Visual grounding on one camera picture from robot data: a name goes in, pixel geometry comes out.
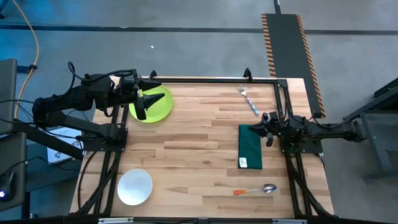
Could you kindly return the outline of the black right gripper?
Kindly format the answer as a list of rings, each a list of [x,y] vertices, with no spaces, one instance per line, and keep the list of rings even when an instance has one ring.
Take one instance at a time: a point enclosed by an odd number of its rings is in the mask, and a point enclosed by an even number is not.
[[[266,137],[266,146],[271,147],[274,136],[280,136],[284,122],[279,120],[277,112],[263,113],[262,123],[250,125],[248,129],[260,137]]]

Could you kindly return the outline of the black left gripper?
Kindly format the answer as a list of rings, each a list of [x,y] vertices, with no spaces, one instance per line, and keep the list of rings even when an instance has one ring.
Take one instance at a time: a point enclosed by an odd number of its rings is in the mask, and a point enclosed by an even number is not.
[[[139,89],[147,91],[161,86],[161,84],[162,83],[158,81],[139,78],[138,75],[134,75],[132,80],[127,80],[126,78],[121,79],[121,94],[128,103],[134,104],[138,120],[145,120],[146,110],[165,96],[164,93],[152,95],[143,94],[141,96]]]

